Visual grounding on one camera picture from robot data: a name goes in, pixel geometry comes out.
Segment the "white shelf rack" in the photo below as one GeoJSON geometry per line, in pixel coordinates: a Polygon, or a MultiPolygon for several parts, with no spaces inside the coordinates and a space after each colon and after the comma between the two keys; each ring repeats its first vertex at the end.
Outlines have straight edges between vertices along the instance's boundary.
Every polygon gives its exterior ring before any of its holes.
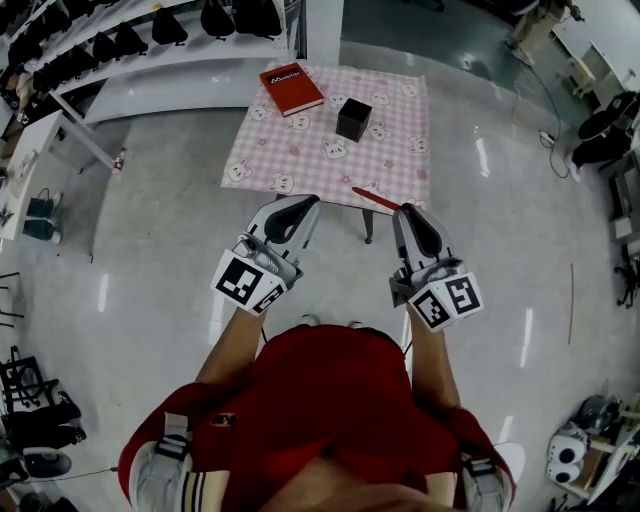
{"type": "MultiPolygon", "coordinates": [[[[10,38],[42,0],[0,0],[0,67],[7,61],[10,38]]],[[[270,59],[217,60],[156,68],[119,76],[59,94],[37,84],[24,71],[4,72],[0,83],[25,73],[32,91],[52,97],[68,116],[87,126],[107,120],[189,109],[247,107],[270,59]]]]}

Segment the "red pen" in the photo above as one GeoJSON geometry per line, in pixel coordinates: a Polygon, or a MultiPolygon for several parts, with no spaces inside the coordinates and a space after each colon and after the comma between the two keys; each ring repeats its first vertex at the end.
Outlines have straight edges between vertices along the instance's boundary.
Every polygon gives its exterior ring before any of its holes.
{"type": "Polygon", "coordinates": [[[356,194],[360,195],[361,197],[374,202],[375,204],[379,204],[381,206],[384,206],[385,208],[388,208],[390,210],[400,210],[404,213],[408,213],[409,210],[407,208],[405,208],[402,205],[399,205],[397,203],[394,203],[386,198],[383,198],[377,194],[374,194],[373,192],[369,191],[369,190],[365,190],[363,188],[360,187],[353,187],[352,191],[355,192],[356,194]]]}

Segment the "person's left forearm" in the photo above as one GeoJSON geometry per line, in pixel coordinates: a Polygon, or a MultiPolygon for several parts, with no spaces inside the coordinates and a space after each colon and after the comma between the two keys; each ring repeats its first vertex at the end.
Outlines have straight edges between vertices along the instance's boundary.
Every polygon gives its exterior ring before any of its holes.
{"type": "Polygon", "coordinates": [[[266,317],[267,312],[254,316],[236,309],[195,381],[228,388],[239,385],[255,360],[266,317]]]}

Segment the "red hardcover book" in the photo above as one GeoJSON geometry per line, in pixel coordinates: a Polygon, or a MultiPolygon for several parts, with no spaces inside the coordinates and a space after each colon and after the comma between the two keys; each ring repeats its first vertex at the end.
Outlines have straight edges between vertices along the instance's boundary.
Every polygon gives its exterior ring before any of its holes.
{"type": "Polygon", "coordinates": [[[284,117],[324,102],[324,95],[298,63],[267,70],[260,74],[260,80],[284,117]]]}

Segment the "white storage shelf unit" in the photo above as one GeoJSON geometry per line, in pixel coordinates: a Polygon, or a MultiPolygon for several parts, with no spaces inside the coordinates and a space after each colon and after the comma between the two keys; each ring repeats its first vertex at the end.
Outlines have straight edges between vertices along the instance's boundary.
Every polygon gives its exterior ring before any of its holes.
{"type": "Polygon", "coordinates": [[[587,433],[588,449],[580,475],[565,488],[590,505],[640,458],[640,395],[631,404],[618,396],[592,395],[573,420],[587,433]]]}

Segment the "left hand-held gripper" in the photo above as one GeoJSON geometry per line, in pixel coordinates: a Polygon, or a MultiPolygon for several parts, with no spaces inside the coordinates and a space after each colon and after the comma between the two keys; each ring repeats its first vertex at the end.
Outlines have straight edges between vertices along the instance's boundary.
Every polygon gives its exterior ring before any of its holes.
{"type": "Polygon", "coordinates": [[[282,195],[262,206],[249,234],[224,251],[210,289],[250,314],[263,314],[302,277],[294,263],[312,237],[320,204],[316,195],[282,195]]]}

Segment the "white side table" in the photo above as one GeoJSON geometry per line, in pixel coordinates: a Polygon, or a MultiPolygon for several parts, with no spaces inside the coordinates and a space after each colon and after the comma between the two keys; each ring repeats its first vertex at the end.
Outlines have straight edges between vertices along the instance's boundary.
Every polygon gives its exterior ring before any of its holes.
{"type": "Polygon", "coordinates": [[[58,131],[75,137],[99,162],[111,170],[116,158],[108,155],[89,135],[59,110],[29,125],[22,133],[7,166],[7,177],[0,184],[0,239],[15,240],[22,234],[30,187],[45,176],[51,147],[58,131]]]}

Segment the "person's right forearm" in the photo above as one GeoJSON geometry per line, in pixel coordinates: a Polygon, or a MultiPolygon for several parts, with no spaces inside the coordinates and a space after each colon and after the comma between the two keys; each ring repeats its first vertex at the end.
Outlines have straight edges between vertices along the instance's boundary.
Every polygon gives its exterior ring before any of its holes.
{"type": "Polygon", "coordinates": [[[443,331],[431,332],[420,315],[407,307],[412,342],[412,393],[425,408],[458,408],[458,388],[451,369],[443,331]]]}

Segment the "black square pen holder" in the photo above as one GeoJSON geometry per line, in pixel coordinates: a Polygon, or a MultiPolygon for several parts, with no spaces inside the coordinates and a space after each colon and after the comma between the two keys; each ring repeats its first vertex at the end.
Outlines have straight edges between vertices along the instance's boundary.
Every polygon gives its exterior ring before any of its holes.
{"type": "Polygon", "coordinates": [[[371,113],[370,105],[348,98],[338,113],[335,133],[358,143],[368,126],[371,113]]]}

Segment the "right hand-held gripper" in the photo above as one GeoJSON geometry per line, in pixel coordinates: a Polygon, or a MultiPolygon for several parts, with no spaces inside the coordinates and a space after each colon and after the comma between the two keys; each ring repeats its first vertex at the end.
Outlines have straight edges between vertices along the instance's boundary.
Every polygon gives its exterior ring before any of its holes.
{"type": "Polygon", "coordinates": [[[405,203],[392,225],[399,258],[405,268],[389,280],[393,305],[408,304],[431,332],[443,330],[484,308],[473,272],[451,257],[448,234],[428,211],[405,203]],[[436,262],[423,269],[423,260],[436,262]]]}

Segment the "grey round chair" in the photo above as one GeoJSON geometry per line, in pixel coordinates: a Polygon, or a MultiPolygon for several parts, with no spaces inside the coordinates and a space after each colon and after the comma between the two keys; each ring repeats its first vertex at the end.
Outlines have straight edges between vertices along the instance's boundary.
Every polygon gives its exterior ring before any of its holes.
{"type": "Polygon", "coordinates": [[[36,479],[63,476],[72,467],[72,460],[68,455],[49,447],[25,448],[22,461],[29,476],[36,479]]]}

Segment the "pink checkered tablecloth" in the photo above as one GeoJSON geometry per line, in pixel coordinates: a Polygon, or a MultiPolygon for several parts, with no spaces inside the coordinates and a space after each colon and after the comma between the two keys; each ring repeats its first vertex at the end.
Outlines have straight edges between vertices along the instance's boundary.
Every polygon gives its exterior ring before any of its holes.
{"type": "Polygon", "coordinates": [[[426,208],[430,130],[424,78],[307,62],[301,67],[324,102],[285,117],[260,88],[225,164],[222,187],[315,194],[325,202],[383,212],[355,193],[362,188],[426,208]],[[357,142],[336,132],[339,110],[349,98],[372,108],[357,142]]]}

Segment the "white round-eyed toy head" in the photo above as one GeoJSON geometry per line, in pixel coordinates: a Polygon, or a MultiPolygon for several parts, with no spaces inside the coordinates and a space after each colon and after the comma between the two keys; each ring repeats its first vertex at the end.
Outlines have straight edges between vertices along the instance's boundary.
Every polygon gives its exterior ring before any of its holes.
{"type": "Polygon", "coordinates": [[[551,437],[547,449],[546,475],[555,483],[575,481],[590,447],[588,434],[569,421],[551,437]]]}

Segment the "row of black bags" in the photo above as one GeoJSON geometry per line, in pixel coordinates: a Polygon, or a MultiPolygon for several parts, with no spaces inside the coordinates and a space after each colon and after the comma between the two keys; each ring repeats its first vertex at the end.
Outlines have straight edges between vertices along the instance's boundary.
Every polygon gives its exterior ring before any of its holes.
{"type": "Polygon", "coordinates": [[[156,68],[288,50],[284,0],[42,0],[0,68],[64,94],[156,68]]]}

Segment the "person's red shirt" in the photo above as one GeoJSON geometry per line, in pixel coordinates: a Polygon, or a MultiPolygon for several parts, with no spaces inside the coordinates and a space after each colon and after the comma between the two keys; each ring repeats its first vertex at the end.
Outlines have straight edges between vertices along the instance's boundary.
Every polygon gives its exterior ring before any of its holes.
{"type": "Polygon", "coordinates": [[[272,338],[237,390],[177,389],[125,446],[118,478],[135,512],[258,512],[320,456],[468,512],[508,512],[515,495],[469,411],[416,404],[399,347],[336,325],[272,338]]]}

